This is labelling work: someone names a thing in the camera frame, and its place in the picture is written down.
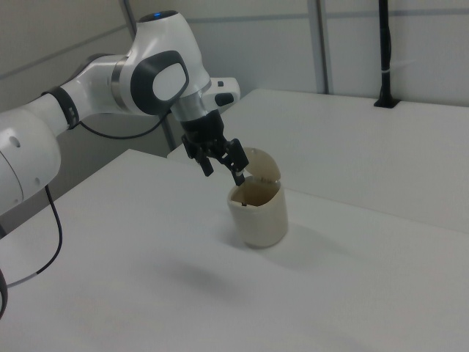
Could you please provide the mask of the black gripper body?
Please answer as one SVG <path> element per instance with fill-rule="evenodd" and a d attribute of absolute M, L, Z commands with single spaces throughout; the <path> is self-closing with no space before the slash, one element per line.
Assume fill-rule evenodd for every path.
<path fill-rule="evenodd" d="M 198 119 L 181 122 L 182 142 L 189 158 L 221 158 L 225 153 L 224 123 L 219 111 Z"/>

